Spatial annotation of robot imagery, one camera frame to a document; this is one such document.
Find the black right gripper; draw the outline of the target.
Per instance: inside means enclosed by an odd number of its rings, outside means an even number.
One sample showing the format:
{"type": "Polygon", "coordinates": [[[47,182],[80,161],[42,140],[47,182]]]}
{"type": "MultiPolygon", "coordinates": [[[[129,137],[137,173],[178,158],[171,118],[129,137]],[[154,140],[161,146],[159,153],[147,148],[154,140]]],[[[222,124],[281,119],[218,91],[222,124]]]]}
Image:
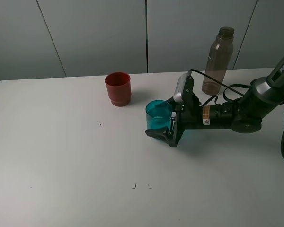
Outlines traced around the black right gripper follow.
{"type": "Polygon", "coordinates": [[[177,147],[185,129],[192,129],[192,125],[198,121],[198,114],[201,111],[201,103],[198,97],[192,94],[184,94],[183,102],[177,103],[174,97],[166,100],[172,106],[175,117],[171,120],[170,130],[168,127],[159,129],[147,129],[148,137],[168,142],[170,147],[177,147]]]}

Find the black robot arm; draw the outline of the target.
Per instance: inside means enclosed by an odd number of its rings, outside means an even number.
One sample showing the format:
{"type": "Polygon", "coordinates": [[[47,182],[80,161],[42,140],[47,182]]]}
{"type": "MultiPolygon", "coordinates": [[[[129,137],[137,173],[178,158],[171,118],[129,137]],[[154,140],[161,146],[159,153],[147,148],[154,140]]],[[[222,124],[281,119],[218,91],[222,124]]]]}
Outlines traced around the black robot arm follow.
{"type": "Polygon", "coordinates": [[[262,119],[284,103],[284,57],[267,77],[247,86],[240,98],[225,103],[201,104],[193,93],[193,69],[179,79],[173,97],[167,100],[175,117],[158,129],[147,129],[146,135],[176,147],[185,130],[231,129],[238,133],[254,133],[261,129],[262,119]]]}

